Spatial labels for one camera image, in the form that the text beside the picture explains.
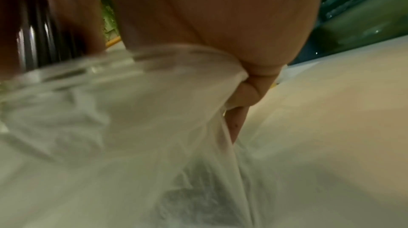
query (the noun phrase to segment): translucent plastic bag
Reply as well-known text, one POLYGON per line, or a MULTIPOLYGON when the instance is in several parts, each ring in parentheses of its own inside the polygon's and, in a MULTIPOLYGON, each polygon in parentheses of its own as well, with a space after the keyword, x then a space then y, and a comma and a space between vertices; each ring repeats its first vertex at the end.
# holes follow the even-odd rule
POLYGON ((0 227, 266 227, 273 183, 222 117, 246 75, 167 46, 4 83, 0 227))

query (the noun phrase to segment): human hand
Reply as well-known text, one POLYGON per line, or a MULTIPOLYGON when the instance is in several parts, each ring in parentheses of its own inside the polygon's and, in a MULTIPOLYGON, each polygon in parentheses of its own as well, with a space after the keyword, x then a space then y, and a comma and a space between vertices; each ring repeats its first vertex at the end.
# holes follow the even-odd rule
MULTIPOLYGON (((19 72, 17 33, 20 28, 21 0, 0 0, 0 78, 19 72)), ((99 0, 48 0, 53 17, 61 29, 70 30, 85 44, 85 53, 105 49, 99 0)))
POLYGON ((190 43, 236 56, 249 78, 229 99, 232 141, 250 106, 292 61, 316 21, 320 0, 115 0, 125 45, 190 43))

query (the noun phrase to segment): blurry hand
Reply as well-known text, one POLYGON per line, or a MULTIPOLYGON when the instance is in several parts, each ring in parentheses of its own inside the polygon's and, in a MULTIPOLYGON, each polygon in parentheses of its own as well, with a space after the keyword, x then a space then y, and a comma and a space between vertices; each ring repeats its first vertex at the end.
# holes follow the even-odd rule
MULTIPOLYGON (((19 71, 17 33, 20 27, 19 2, 0 0, 0 78, 19 71)), ((83 38, 86 53, 104 51, 102 14, 99 0, 48 0, 51 12, 62 29, 83 38)))
POLYGON ((115 0, 125 45, 191 43, 236 56, 249 73, 225 115, 234 141, 249 106, 292 61, 316 21, 320 0, 115 0))

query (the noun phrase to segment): yellow strip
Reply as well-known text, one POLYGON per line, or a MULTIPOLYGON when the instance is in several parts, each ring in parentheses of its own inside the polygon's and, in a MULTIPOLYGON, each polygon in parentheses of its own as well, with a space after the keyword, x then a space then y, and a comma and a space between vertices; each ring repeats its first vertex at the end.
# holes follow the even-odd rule
POLYGON ((121 38, 121 37, 114 38, 114 39, 112 39, 111 41, 109 41, 109 42, 106 43, 106 48, 109 48, 109 47, 111 47, 111 46, 113 46, 113 45, 116 45, 116 44, 119 43, 120 41, 122 41, 122 38, 121 38))

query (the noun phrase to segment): hand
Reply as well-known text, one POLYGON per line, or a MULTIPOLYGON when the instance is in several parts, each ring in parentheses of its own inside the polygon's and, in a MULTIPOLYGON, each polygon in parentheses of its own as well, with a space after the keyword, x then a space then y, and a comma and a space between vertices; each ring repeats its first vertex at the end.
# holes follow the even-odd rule
MULTIPOLYGON (((16 37, 20 28, 20 1, 0 0, 0 78, 19 72, 16 37)), ((48 3, 62 29, 83 38, 87 54, 104 51, 99 0, 48 0, 48 3)))
POLYGON ((320 0, 115 0, 125 45, 191 43, 236 56, 249 78, 225 115, 233 141, 248 108, 292 61, 316 21, 320 0))

